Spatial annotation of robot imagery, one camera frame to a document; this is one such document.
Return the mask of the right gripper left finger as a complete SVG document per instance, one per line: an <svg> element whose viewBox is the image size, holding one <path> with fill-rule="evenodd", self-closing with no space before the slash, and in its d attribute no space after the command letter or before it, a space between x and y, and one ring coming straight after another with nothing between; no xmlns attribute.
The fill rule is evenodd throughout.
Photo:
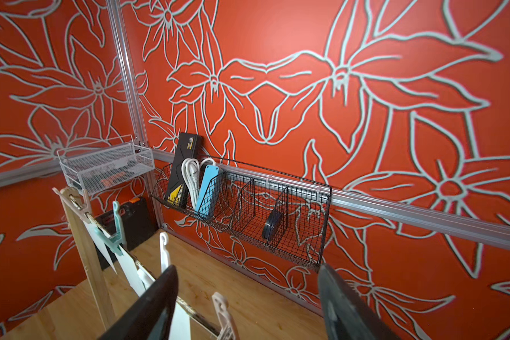
<svg viewBox="0 0 510 340"><path fill-rule="evenodd" d="M179 292L174 265L146 290L101 339L168 339Z"/></svg>

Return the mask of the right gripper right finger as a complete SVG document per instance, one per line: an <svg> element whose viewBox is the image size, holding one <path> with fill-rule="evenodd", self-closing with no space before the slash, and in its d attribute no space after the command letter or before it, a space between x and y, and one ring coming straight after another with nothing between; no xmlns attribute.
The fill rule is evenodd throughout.
<svg viewBox="0 0 510 340"><path fill-rule="evenodd" d="M398 339L328 264L320 266L318 288L329 339Z"/></svg>

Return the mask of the white clothespin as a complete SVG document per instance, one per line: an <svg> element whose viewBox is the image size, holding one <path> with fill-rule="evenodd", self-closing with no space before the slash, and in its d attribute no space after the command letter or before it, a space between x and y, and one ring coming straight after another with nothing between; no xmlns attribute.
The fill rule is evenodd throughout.
<svg viewBox="0 0 510 340"><path fill-rule="evenodd" d="M167 249L167 245L169 243L168 234L166 232L160 232L159 241L160 241L161 272L164 273L171 264L170 254Z"/></svg>

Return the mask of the teal clothespin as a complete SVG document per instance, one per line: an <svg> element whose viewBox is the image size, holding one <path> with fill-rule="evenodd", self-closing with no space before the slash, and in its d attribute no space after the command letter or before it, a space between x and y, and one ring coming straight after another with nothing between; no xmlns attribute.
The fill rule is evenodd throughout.
<svg viewBox="0 0 510 340"><path fill-rule="evenodd" d="M123 256L126 245L126 233L123 219L120 214L120 204L113 201L113 210L94 218L96 239L100 244L107 246L116 256Z"/></svg>

